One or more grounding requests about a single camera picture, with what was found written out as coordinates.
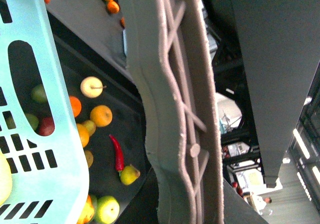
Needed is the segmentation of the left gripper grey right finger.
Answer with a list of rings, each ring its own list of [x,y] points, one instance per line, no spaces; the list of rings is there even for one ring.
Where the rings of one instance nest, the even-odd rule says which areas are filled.
[[[270,188],[320,61],[319,1],[203,0],[213,24],[240,47]]]

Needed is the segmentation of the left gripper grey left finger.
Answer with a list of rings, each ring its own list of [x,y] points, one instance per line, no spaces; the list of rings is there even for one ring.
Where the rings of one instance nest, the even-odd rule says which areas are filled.
[[[161,224],[222,224],[221,137],[201,0],[119,0]]]

